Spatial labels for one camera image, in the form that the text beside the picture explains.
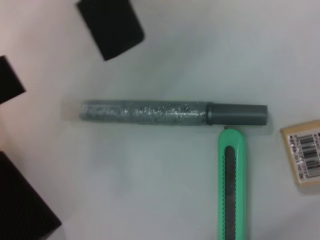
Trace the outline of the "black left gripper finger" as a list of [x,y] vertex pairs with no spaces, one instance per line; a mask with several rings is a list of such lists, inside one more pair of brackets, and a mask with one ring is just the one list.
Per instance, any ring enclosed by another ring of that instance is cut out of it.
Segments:
[[104,61],[125,53],[145,39],[129,0],[80,0],[76,6]]
[[3,104],[26,92],[6,56],[0,57],[0,103]]

